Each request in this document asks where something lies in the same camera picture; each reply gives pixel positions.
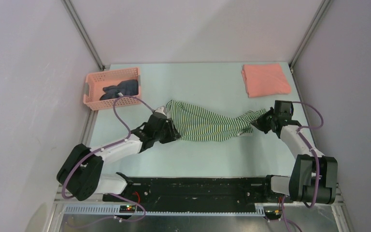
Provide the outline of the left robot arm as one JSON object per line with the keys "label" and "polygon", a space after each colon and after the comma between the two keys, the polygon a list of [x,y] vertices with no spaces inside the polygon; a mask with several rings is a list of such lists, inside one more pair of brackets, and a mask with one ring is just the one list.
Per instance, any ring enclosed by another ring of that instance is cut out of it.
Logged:
{"label": "left robot arm", "polygon": [[166,144],[180,137],[172,119],[164,113],[153,112],[148,121],[131,130],[127,138],[99,148],[76,145],[56,177],[62,185],[63,198],[84,201],[93,194],[115,194],[121,201],[130,200],[133,187],[129,179],[123,174],[104,174],[103,167],[142,153],[156,142]]}

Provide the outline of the green white striped garment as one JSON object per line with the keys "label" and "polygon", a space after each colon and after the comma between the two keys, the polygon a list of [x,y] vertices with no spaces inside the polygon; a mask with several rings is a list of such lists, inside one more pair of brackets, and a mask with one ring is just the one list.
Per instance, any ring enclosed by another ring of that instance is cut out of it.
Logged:
{"label": "green white striped garment", "polygon": [[190,142],[223,142],[253,133],[251,122],[267,112],[266,109],[247,111],[237,117],[223,116],[203,107],[183,101],[167,103],[180,140]]}

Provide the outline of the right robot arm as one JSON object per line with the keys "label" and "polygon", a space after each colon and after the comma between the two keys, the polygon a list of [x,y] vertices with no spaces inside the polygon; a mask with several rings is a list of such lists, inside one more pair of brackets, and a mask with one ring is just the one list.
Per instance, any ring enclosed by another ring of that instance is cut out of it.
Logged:
{"label": "right robot arm", "polygon": [[302,130],[306,126],[292,118],[294,105],[294,101],[276,100],[274,107],[250,123],[263,133],[275,133],[295,158],[290,176],[267,177],[269,184],[262,188],[262,197],[274,202],[283,194],[308,208],[317,203],[332,204],[336,198],[337,160],[324,155],[305,137]]}

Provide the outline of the salmon pink t-shirt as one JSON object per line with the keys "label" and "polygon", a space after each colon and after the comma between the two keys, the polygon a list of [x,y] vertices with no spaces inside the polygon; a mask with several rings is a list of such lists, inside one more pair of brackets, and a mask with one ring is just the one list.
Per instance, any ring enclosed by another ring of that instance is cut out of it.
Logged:
{"label": "salmon pink t-shirt", "polygon": [[280,64],[244,64],[242,78],[249,98],[291,93]]}

